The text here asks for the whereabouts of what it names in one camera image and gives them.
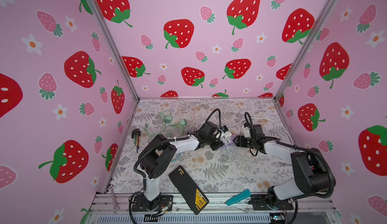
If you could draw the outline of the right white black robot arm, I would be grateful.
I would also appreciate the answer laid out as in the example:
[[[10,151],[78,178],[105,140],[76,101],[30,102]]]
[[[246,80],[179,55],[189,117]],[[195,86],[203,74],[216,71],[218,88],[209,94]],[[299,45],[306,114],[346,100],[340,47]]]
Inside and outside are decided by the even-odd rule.
[[[259,124],[245,124],[244,136],[238,135],[233,142],[237,147],[255,150],[258,153],[275,156],[290,163],[293,179],[268,188],[263,199],[252,199],[250,203],[267,205],[276,209],[291,199],[305,197],[329,198],[332,196],[336,180],[320,151],[316,148],[302,148],[283,143],[279,138],[265,136]]]

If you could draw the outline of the light green usb charger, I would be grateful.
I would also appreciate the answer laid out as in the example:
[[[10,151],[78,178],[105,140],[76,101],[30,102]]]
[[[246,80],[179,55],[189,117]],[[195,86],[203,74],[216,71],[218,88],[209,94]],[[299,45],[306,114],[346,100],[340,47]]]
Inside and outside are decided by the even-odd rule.
[[[187,120],[186,120],[186,119],[181,119],[181,120],[179,121],[179,124],[180,124],[181,126],[187,126]]]

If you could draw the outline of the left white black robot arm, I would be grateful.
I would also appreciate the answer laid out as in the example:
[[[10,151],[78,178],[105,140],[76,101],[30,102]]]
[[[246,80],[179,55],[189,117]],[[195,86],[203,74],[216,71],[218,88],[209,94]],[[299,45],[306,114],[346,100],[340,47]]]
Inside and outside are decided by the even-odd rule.
[[[196,151],[209,146],[213,151],[224,146],[230,137],[228,128],[207,121],[198,130],[181,137],[167,138],[158,134],[140,153],[133,170],[142,176],[142,196],[149,202],[160,196],[160,176],[166,171],[174,156],[186,151]]]

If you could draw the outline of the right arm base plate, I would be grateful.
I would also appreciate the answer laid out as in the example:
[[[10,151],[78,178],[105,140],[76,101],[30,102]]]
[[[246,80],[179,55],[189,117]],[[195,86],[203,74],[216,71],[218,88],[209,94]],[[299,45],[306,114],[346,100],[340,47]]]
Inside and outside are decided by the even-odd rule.
[[[248,204],[253,206],[255,211],[292,211],[294,210],[291,200],[269,200],[267,195],[252,194]]]

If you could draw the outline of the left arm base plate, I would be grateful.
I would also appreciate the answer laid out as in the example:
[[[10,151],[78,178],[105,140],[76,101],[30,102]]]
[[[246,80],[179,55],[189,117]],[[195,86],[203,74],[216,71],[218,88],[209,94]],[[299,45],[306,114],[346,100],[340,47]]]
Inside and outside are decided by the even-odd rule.
[[[149,201],[143,194],[134,197],[131,204],[133,212],[169,212],[172,211],[173,195],[159,195]]]

